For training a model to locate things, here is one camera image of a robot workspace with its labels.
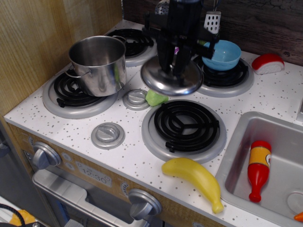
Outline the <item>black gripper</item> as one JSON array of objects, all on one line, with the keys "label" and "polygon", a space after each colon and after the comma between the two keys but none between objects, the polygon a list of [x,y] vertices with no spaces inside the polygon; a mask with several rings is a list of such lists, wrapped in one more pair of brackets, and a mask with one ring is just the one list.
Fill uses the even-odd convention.
[{"label": "black gripper", "polygon": [[[212,58],[219,37],[206,30],[200,21],[203,3],[202,0],[170,0],[167,15],[156,15],[154,11],[144,14],[143,33],[156,40],[159,64],[164,72],[171,70],[176,46],[179,52],[174,76],[184,72],[192,54]],[[198,40],[207,43],[202,46]]]}]

